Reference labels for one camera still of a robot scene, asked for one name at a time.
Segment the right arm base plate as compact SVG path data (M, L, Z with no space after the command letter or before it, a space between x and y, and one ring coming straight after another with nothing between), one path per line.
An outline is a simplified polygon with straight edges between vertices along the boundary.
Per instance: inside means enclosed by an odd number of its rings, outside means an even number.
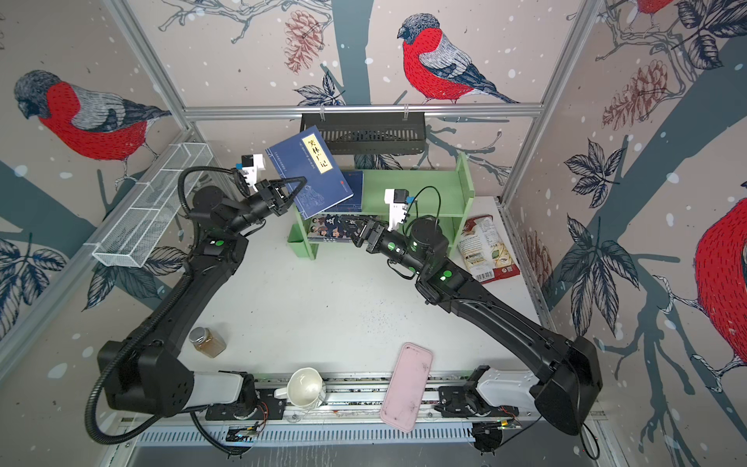
M490 369L480 365L461 386L440 386L439 401L434 410L444 418L486 418L487 416L509 416L516 418L519 408L515 406L497 406L488 403L478 393L478 381Z

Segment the colourful cartoon cover book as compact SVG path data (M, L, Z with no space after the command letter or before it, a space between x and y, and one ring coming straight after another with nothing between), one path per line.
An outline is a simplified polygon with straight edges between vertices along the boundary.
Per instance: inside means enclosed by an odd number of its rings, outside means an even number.
M307 239L312 243L352 242L375 216L326 214L309 220Z

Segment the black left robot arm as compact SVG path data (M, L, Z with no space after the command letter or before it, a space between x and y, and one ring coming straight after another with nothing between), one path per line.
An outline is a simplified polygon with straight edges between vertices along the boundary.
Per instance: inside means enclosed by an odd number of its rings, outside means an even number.
M176 182L179 202L194 228L185 272L161 304L122 342L110 341L99 350L100 375L87 400L84 424L100 445L118 445L142 434L157 421L202 410L196 402L196 374L178 358L180 350L210 300L237 271L251 235L266 225L268 216L282 216L307 184L305 177L257 182L250 194L237 169L226 170L239 192L237 202L220 188L204 187L192 200L185 184L190 169ZM122 435L108 435L98 425L98 401L110 408L147 414L148 418Z

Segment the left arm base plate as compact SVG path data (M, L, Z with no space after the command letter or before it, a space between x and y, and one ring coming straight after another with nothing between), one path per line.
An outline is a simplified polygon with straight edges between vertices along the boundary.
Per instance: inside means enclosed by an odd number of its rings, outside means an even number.
M273 389L256 389L253 399L240 397L231 404L213 405L204 415L209 421L282 420L286 405L285 399L274 397Z

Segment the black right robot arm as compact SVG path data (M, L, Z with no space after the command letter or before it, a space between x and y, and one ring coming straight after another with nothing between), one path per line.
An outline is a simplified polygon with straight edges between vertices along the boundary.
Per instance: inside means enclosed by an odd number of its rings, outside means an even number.
M510 350L538 379L529 394L539 414L567 435L583 433L603 387L597 351L589 340L569 340L489 293L449 259L449 242L431 216L414 220L407 235L370 219L351 238L368 253L411 270L426 303L467 320Z

